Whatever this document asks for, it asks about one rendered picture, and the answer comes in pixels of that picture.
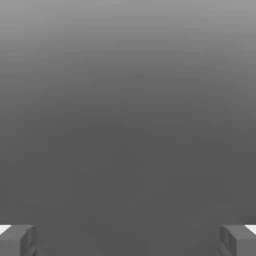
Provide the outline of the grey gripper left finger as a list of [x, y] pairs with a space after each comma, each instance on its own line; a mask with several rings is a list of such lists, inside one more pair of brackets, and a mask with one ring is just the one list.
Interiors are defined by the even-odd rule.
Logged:
[[37, 256], [37, 227], [0, 224], [0, 256]]

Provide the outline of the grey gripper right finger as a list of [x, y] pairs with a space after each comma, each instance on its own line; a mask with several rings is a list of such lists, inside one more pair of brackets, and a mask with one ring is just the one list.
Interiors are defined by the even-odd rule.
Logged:
[[221, 225], [218, 256], [256, 256], [256, 224]]

